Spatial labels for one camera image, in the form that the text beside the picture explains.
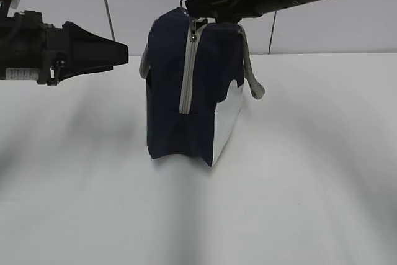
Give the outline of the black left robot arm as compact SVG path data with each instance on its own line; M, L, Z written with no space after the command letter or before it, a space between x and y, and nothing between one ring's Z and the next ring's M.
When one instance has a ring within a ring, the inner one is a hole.
M1 79L56 86L85 74L128 63L128 47L94 35L73 22L60 28L42 13L24 11L1 18Z

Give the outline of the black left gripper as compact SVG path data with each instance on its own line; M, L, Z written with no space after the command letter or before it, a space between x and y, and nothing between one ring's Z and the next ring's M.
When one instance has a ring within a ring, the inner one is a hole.
M63 29L34 11L1 17L1 80L56 86L61 79L113 70L128 63L128 46L72 22Z

